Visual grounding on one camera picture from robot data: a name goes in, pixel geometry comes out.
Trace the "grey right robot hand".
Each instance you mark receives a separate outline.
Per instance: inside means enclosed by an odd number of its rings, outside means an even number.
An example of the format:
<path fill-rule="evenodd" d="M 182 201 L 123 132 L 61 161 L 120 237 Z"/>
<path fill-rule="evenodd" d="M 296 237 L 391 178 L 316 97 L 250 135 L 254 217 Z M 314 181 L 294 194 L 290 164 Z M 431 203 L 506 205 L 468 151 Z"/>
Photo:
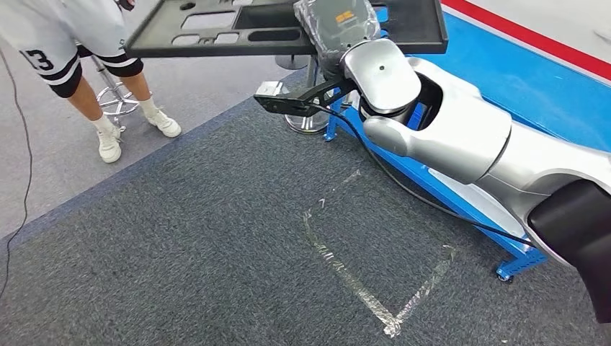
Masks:
<path fill-rule="evenodd" d="M 340 62 L 349 49 L 381 37 L 380 23 L 369 1 L 300 0 L 293 8 L 316 49 L 316 60 L 325 79 L 341 74 Z"/>

